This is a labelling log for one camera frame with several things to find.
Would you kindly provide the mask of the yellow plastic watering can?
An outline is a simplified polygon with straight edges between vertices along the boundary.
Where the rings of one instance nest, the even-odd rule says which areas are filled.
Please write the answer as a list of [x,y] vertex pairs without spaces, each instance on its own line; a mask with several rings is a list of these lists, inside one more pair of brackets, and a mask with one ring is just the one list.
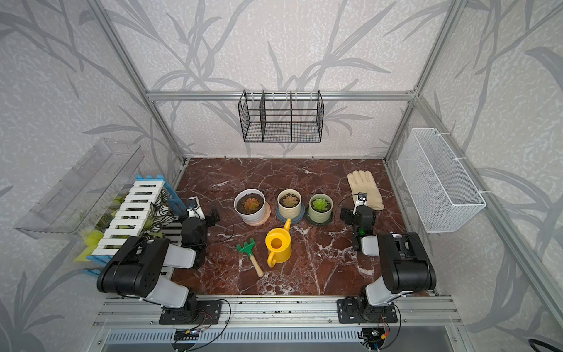
[[268,248],[267,264],[273,268],[278,263],[288,261],[292,255],[291,236],[289,233],[291,219],[288,219],[284,227],[272,229],[265,237]]

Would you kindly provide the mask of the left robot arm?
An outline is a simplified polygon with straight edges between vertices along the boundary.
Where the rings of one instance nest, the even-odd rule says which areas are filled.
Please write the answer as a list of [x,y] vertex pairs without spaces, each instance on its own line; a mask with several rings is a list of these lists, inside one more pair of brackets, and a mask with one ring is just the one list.
[[168,238],[130,237],[98,275],[101,293],[134,296],[166,309],[196,313],[196,295],[161,276],[164,267],[195,269],[205,259],[208,228],[220,221],[217,209],[203,218],[194,214],[182,221],[181,245]]

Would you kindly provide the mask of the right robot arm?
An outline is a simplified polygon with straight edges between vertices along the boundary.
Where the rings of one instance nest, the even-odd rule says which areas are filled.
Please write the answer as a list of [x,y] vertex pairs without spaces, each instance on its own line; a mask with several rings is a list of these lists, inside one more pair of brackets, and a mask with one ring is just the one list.
[[435,270],[417,233],[376,234],[375,211],[366,205],[343,208],[340,218],[353,229],[354,249],[379,258],[381,265],[381,277],[359,294],[360,310],[389,306],[400,296],[435,288]]

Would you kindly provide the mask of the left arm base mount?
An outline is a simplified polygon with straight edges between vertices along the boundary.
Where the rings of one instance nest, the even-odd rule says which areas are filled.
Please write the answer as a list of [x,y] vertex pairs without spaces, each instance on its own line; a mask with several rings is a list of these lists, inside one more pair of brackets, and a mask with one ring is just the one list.
[[217,325],[221,315],[222,301],[197,301],[188,309],[163,309],[160,325]]

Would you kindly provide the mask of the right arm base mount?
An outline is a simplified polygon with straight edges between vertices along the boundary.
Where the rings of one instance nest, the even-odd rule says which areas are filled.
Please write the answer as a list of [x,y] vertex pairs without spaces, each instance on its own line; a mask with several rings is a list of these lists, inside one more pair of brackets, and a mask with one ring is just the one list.
[[372,306],[358,298],[337,300],[338,320],[341,324],[399,322],[397,308],[394,304]]

